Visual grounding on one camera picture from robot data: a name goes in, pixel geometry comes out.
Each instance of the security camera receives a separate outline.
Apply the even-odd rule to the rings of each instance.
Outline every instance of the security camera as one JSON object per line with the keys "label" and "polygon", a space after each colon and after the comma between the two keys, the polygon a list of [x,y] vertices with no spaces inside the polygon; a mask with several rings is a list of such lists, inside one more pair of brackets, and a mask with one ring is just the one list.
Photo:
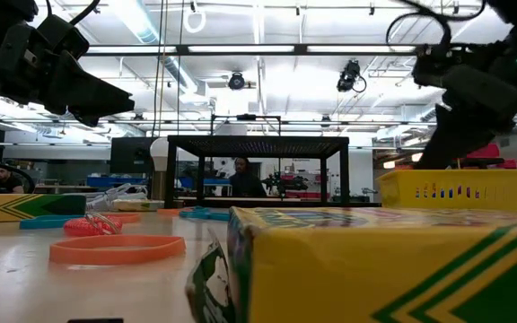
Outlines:
{"label": "security camera", "polygon": [[240,90],[244,87],[244,78],[241,72],[232,73],[231,79],[229,80],[229,88],[231,90]]}

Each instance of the man sitting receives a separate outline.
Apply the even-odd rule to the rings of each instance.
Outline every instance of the man sitting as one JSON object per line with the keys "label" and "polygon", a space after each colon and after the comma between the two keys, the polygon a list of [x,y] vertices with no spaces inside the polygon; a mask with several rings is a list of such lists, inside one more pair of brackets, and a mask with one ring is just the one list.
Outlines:
{"label": "man sitting", "polygon": [[0,168],[0,188],[7,193],[23,194],[23,184],[9,170]]}

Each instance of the green chevron stripe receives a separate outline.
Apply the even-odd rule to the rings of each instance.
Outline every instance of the green chevron stripe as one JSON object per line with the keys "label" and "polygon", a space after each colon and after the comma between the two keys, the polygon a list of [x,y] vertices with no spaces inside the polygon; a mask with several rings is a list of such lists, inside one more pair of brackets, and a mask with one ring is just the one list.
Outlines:
{"label": "green chevron stripe", "polygon": [[17,201],[22,201],[22,200],[27,199],[27,198],[29,198],[29,197],[30,197],[30,196],[23,196],[23,197],[16,198],[16,199],[14,199],[14,200],[11,200],[11,201],[9,201],[9,202],[7,202],[7,203],[4,203],[4,204],[0,205],[0,207],[1,207],[1,208],[6,207],[6,206],[8,206],[8,205],[11,205],[11,204],[13,204],[13,203],[17,202]]}
{"label": "green chevron stripe", "polygon": [[411,289],[410,291],[404,293],[402,296],[398,297],[395,301],[391,302],[387,306],[382,309],[376,311],[372,317],[380,322],[385,323],[396,323],[398,322],[391,315],[395,311],[402,308],[405,304],[414,300],[416,297],[421,295],[430,289],[433,285],[444,279],[447,275],[451,274],[454,270],[464,265],[468,261],[470,261],[477,254],[482,252],[484,249],[488,248],[492,244],[496,243],[503,236],[505,236],[509,231],[513,228],[517,227],[517,223],[509,226],[505,226],[502,228],[497,228],[492,231],[489,235],[487,235],[484,239],[482,239],[479,243],[477,243],[472,248],[466,250],[461,255],[457,256],[453,259],[448,265],[444,266],[434,274],[430,275],[426,278],[422,283],[418,284],[416,287]]}
{"label": "green chevron stripe", "polygon": [[470,269],[466,274],[458,278],[454,283],[450,284],[435,296],[430,298],[428,301],[425,301],[422,305],[418,306],[416,309],[410,311],[410,315],[421,321],[421,322],[438,322],[437,319],[433,319],[426,312],[430,310],[432,307],[436,306],[438,303],[446,299],[448,296],[457,292],[460,288],[462,288],[465,284],[470,282],[472,279],[476,278],[478,275],[482,274],[486,271],[490,266],[495,264],[501,258],[507,256],[509,253],[514,251],[517,248],[517,237],[512,241],[508,242],[506,245],[501,247],[499,250],[494,252],[492,255],[488,256],[482,262],[480,262],[477,266]]}
{"label": "green chevron stripe", "polygon": [[27,198],[22,199],[21,201],[15,201],[15,203],[11,205],[7,205],[4,207],[5,210],[8,212],[12,212],[16,214],[16,216],[21,217],[22,219],[32,219],[33,216],[31,216],[28,212],[22,212],[21,206],[26,205],[31,201],[40,199],[40,196],[37,195],[29,195]]}
{"label": "green chevron stripe", "polygon": [[60,195],[47,195],[41,198],[34,198],[20,205],[16,205],[14,209],[19,212],[31,214],[33,216],[47,215],[49,210],[46,210],[44,206],[50,205],[58,200],[66,199],[65,196]]}
{"label": "green chevron stripe", "polygon": [[30,217],[26,217],[25,215],[23,214],[20,214],[20,213],[17,213],[15,210],[13,209],[10,209],[9,207],[12,206],[12,205],[16,205],[18,203],[21,203],[29,198],[32,198],[33,196],[31,195],[27,195],[27,196],[24,196],[24,197],[20,197],[20,198],[17,198],[17,199],[14,199],[13,201],[10,201],[10,202],[7,202],[3,205],[0,205],[0,211],[5,213],[5,214],[9,214],[11,216],[14,216],[14,217],[17,217],[17,218],[20,218],[20,219],[30,219]]}

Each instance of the equipment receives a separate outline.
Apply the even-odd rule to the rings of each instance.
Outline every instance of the equipment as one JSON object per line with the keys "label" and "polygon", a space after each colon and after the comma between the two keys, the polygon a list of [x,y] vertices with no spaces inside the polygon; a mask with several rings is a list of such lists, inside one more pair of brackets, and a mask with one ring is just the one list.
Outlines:
{"label": "equipment", "polygon": [[244,77],[241,72],[233,72],[231,79],[229,80],[229,89],[240,90],[244,87]]}
{"label": "equipment", "polygon": [[[517,2],[483,0],[470,16],[447,16],[409,0],[398,0],[418,9],[397,18],[388,28],[386,40],[396,22],[411,16],[432,17],[443,27],[437,45],[416,48],[412,71],[415,83],[446,89],[443,105],[436,105],[437,128],[416,165],[416,169],[444,169],[454,158],[486,146],[497,134],[512,131],[517,114]],[[478,17],[489,4],[513,28],[505,40],[492,44],[452,44],[449,22]]]}
{"label": "equipment", "polygon": [[[360,91],[355,90],[355,84],[358,80],[364,82],[364,88]],[[348,92],[353,90],[354,92],[361,93],[366,90],[366,80],[360,75],[360,66],[358,61],[351,59],[345,66],[345,70],[340,73],[340,79],[338,80],[337,89],[339,92]]]}
{"label": "equipment", "polygon": [[101,117],[133,110],[130,94],[88,73],[77,60],[89,42],[75,25],[93,11],[92,3],[72,21],[53,15],[35,29],[34,0],[0,0],[0,95],[20,104],[39,103],[48,111],[67,111],[86,126]]}

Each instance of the computer monitor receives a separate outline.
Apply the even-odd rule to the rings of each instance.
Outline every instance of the computer monitor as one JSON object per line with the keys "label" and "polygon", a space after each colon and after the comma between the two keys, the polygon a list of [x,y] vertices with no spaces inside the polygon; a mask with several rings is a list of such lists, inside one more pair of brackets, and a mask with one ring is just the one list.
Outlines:
{"label": "computer monitor", "polygon": [[126,137],[111,140],[111,173],[150,173],[153,170],[150,148],[157,138]]}

